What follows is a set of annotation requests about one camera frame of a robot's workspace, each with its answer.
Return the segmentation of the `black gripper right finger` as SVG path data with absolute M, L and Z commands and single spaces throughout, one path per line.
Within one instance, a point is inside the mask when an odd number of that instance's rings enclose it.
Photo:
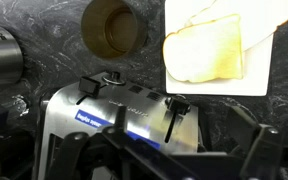
M 246 153 L 242 180 L 275 180 L 281 168 L 288 169 L 288 137 L 283 131 L 257 123 L 238 106 L 229 108 L 226 121 L 230 136 Z

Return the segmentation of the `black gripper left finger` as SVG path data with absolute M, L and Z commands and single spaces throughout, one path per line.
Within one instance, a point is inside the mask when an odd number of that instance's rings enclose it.
M 89 136 L 65 136 L 45 180 L 92 180 L 104 167 L 114 180 L 198 180 L 198 176 L 144 140 L 126 133 L 126 107 L 117 110 L 115 123 Z

